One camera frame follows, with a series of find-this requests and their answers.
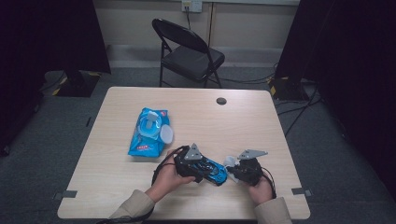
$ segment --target hand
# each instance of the hand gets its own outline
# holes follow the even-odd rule
[[[260,181],[256,186],[250,186],[248,184],[246,184],[246,186],[248,188],[250,198],[256,206],[273,199],[271,184],[263,176],[260,178]]]
[[[166,155],[169,155],[172,152],[172,150],[169,150]],[[154,184],[151,186],[151,188],[146,190],[146,194],[155,203],[162,199],[166,194],[177,189],[179,186],[189,184],[191,181],[195,180],[194,176],[182,177],[177,174],[173,156],[171,156],[164,164],[166,163],[170,164],[163,166],[163,168],[158,173]]]

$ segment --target beige wall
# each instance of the beige wall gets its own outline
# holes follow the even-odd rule
[[[161,42],[151,27],[154,18],[188,27],[179,1],[94,3],[107,45],[159,47]],[[282,49],[296,10],[297,6],[288,5],[203,2],[202,13],[190,14],[191,29],[206,41],[210,32],[210,45],[214,48]]]

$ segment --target person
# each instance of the person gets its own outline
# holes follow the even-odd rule
[[[167,164],[175,164],[171,156]],[[182,177],[175,165],[165,165],[158,173],[154,184],[145,192],[135,189],[131,197],[110,216],[112,218],[139,217],[152,211],[155,203],[181,185],[189,184],[194,176]],[[283,198],[272,199],[270,183],[262,177],[256,186],[247,186],[251,200],[255,203],[254,213],[259,224],[291,223],[288,207]]]

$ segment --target wooden table top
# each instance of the wooden table top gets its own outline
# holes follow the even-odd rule
[[[223,97],[226,105],[218,105]],[[174,141],[159,158],[129,156],[137,118],[144,107],[166,109]],[[267,91],[113,87],[106,94],[63,198],[60,218],[107,218],[134,189],[150,187],[152,174],[167,150],[195,143],[218,163],[245,149],[264,150],[258,158],[284,197],[292,219],[306,219],[310,211],[299,177]],[[255,219],[254,204],[241,183],[228,178],[220,187],[203,180],[181,186],[155,206],[149,219]]]

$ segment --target black chair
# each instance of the black chair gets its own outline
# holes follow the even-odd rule
[[[163,19],[154,19],[152,27],[162,41],[160,87],[163,83],[163,68],[167,68],[183,77],[198,83],[213,81],[222,88],[216,70],[224,63],[223,53],[211,49],[206,42],[193,31]],[[172,50],[166,40],[179,44]],[[214,74],[216,80],[209,79]]]

